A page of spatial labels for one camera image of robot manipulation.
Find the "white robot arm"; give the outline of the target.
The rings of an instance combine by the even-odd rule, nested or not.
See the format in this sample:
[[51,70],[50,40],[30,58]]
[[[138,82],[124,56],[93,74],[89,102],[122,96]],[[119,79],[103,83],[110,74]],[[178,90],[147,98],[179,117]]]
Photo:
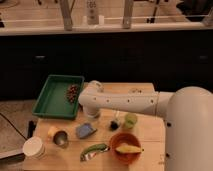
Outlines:
[[160,117],[165,123],[165,171],[213,171],[213,93],[197,86],[175,92],[106,93],[91,81],[79,103],[88,117],[112,109]]

